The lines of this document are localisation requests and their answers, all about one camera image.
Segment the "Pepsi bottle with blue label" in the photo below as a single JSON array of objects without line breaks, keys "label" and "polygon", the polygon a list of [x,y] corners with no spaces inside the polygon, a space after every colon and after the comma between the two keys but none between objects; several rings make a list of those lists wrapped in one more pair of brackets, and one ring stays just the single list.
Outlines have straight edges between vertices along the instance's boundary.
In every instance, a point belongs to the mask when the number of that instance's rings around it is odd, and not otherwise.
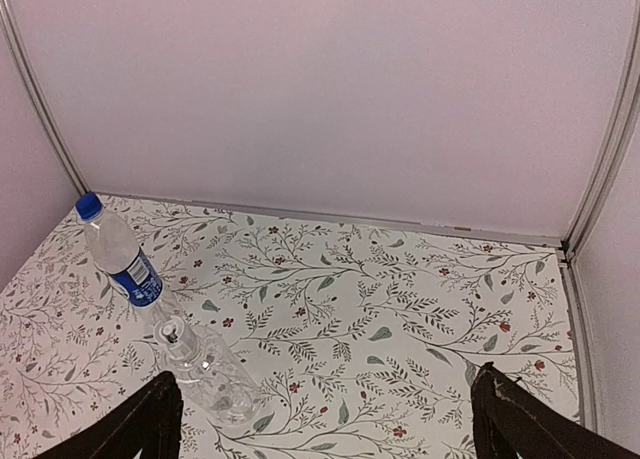
[{"label": "Pepsi bottle with blue label", "polygon": [[160,340],[175,344],[184,333],[182,307],[138,243],[133,229],[103,205],[84,222],[84,235],[96,267],[125,290],[129,303]]}]

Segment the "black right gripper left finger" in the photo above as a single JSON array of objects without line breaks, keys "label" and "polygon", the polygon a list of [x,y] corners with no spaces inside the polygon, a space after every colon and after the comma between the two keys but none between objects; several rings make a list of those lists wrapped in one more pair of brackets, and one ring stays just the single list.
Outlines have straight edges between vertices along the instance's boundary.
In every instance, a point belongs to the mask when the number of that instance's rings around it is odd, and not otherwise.
[{"label": "black right gripper left finger", "polygon": [[172,458],[181,445],[181,390],[163,371],[87,429],[38,455],[46,458]]}]

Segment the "blue bottle cap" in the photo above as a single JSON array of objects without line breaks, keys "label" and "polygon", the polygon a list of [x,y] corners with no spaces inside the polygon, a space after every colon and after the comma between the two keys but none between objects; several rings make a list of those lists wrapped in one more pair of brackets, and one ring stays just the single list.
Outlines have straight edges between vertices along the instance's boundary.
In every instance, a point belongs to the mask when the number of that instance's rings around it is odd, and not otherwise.
[{"label": "blue bottle cap", "polygon": [[75,203],[75,209],[83,221],[90,221],[103,210],[103,204],[94,192],[88,192]]}]

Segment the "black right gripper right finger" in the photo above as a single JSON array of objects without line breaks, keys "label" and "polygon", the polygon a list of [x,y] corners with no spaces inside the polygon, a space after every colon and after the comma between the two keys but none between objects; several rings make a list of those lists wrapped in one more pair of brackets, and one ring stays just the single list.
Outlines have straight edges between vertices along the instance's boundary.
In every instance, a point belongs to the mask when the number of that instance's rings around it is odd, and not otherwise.
[{"label": "black right gripper right finger", "polygon": [[637,458],[634,453],[555,412],[491,362],[471,386],[478,458]]}]

